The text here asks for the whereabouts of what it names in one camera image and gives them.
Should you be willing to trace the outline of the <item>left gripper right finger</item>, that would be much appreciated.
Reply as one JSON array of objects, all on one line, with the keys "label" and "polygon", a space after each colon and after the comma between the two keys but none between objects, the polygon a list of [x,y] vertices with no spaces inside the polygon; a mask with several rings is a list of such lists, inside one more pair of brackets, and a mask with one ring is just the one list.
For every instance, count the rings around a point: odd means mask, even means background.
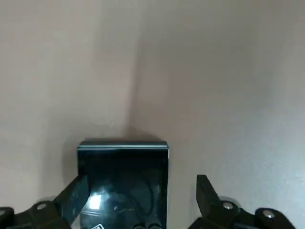
[{"label": "left gripper right finger", "polygon": [[258,208],[251,214],[233,201],[221,200],[206,175],[197,175],[196,201],[201,213],[188,229],[294,229],[280,211]]}]

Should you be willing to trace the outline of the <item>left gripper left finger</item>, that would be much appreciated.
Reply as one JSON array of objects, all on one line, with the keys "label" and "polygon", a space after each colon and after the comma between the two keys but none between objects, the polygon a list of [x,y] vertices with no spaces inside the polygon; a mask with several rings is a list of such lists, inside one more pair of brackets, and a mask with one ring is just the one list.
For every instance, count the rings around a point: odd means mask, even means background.
[{"label": "left gripper left finger", "polygon": [[0,208],[2,229],[70,229],[89,198],[89,181],[78,175],[52,201],[40,201],[16,214],[11,207]]}]

